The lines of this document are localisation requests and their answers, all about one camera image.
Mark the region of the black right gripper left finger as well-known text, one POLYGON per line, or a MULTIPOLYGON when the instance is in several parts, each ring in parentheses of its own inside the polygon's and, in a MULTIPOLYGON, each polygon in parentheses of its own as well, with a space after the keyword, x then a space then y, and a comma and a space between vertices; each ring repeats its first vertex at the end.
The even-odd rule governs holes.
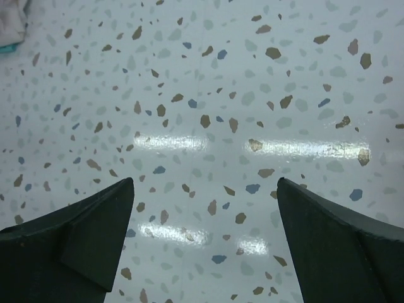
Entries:
POLYGON ((103 302, 134 202, 133 179, 1 230, 1 302, 103 302))

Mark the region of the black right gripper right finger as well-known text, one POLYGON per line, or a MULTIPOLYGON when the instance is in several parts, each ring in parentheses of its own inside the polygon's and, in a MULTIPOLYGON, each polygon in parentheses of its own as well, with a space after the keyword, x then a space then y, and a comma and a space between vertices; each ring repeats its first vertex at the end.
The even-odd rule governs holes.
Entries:
POLYGON ((282 177, 277 199, 304 302, 403 302, 403 229, 282 177))

